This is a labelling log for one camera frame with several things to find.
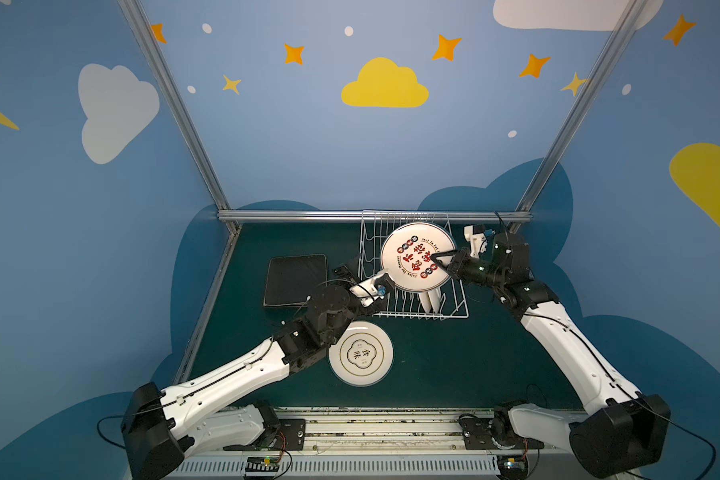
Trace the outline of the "white round plate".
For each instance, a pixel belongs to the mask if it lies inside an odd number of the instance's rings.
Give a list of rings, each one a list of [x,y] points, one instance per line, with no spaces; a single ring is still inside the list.
[[[440,288],[430,290],[428,292],[428,298],[431,304],[431,309],[434,314],[440,314],[442,311],[443,294]]]
[[[328,350],[333,373],[353,387],[369,387],[390,372],[394,348],[379,326],[367,321],[352,322],[338,342]]]
[[[430,292],[429,292],[429,291],[427,291],[427,292],[420,292],[420,293],[418,294],[418,297],[419,297],[419,302],[420,302],[420,305],[421,305],[421,308],[422,308],[423,312],[424,312],[424,313],[427,313],[427,314],[433,313],[433,312],[434,312],[434,306],[433,306],[433,303],[432,303],[432,297],[431,297],[431,295],[430,295]]]
[[[426,222],[412,222],[387,236],[381,248],[380,267],[398,289],[428,292],[450,279],[444,268],[434,262],[433,256],[454,249],[451,235],[443,228]]]

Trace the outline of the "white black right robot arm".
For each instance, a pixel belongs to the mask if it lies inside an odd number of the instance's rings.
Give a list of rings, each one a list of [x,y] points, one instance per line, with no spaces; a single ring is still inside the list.
[[[495,442],[540,441],[573,454],[599,479],[658,462],[671,415],[668,404],[658,395],[643,395],[586,338],[559,297],[534,277],[530,247],[521,235],[495,235],[491,251],[488,261],[467,248],[431,259],[451,277],[491,289],[546,350],[584,409],[561,413],[533,403],[502,409],[492,422]]]

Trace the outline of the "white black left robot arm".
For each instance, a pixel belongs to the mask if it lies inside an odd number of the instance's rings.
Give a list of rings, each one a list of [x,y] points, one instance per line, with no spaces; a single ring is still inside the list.
[[[237,359],[164,389],[153,382],[137,388],[120,425],[132,478],[172,473],[198,451],[209,416],[324,359],[352,321],[385,306],[392,288],[386,274],[360,284],[328,281],[307,301],[304,315]]]

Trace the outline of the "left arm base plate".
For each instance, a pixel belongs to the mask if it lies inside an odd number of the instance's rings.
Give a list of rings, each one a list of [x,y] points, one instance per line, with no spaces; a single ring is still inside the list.
[[[263,433],[249,445],[228,445],[224,451],[254,451],[285,449],[289,452],[302,451],[306,437],[304,419],[280,419],[274,424],[264,424]]]

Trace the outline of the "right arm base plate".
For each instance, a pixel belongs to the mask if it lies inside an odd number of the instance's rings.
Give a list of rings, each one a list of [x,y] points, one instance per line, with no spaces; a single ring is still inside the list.
[[[539,440],[519,436],[503,411],[491,418],[462,414],[457,422],[467,450],[541,450],[545,447]]]

